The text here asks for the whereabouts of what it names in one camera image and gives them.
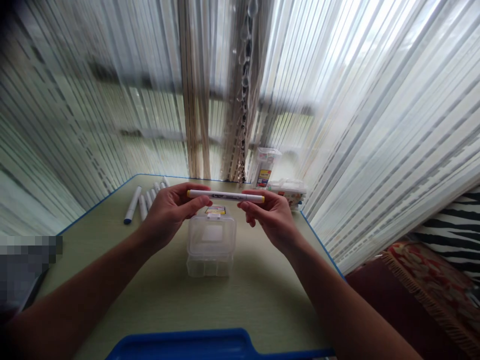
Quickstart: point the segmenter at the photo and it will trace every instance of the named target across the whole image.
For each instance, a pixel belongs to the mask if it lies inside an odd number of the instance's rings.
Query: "clear plastic box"
[[[299,205],[302,204],[305,196],[307,196],[307,187],[304,182],[293,178],[269,181],[267,189],[286,198],[291,210],[298,210]]]
[[[266,188],[275,163],[280,161],[282,153],[275,148],[258,147],[256,164],[251,172],[250,183],[256,188]]]
[[[234,264],[237,222],[226,206],[212,205],[188,224],[188,275],[229,276]]]

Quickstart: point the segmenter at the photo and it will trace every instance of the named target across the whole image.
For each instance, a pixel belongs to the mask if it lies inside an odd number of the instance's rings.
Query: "green table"
[[[120,243],[141,223],[137,207],[132,223],[123,219],[135,188],[151,189],[155,175],[139,174],[69,227],[63,256],[46,274],[37,299],[81,271]],[[168,178],[215,191],[240,192],[250,185]],[[140,269],[76,354],[76,359],[104,359],[130,334],[244,328],[262,354],[329,349],[322,327],[297,276],[272,246],[262,228],[251,228],[235,202],[219,200],[237,220],[236,249],[230,277],[191,278],[187,274],[185,221],[171,243]],[[332,267],[327,252],[300,212],[295,223],[307,241]]]

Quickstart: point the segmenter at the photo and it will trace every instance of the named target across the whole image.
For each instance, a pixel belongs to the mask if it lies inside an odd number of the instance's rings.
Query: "curtain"
[[[21,2],[0,231],[55,235],[138,173],[245,182],[271,147],[346,273],[480,181],[479,22],[476,0]]]

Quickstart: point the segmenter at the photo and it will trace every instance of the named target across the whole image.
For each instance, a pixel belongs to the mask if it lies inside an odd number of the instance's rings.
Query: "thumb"
[[[182,218],[186,218],[190,214],[196,213],[198,210],[203,208],[205,205],[207,205],[210,202],[210,199],[208,196],[200,196],[196,197],[189,202],[181,205],[178,207],[178,212],[180,213]]]
[[[267,222],[270,219],[270,213],[262,209],[260,206],[250,201],[243,201],[240,203],[240,208],[249,215],[262,222]]]

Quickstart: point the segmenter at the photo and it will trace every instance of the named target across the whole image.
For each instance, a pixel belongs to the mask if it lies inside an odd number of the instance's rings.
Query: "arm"
[[[142,225],[132,235],[80,271],[6,326],[27,359],[69,359],[143,264],[165,247],[182,222],[211,204],[207,196],[186,197],[183,183],[162,189]]]
[[[333,270],[294,224],[287,199],[266,190],[261,207],[241,202],[251,227],[260,223],[298,276],[340,359],[420,359],[415,350]]]

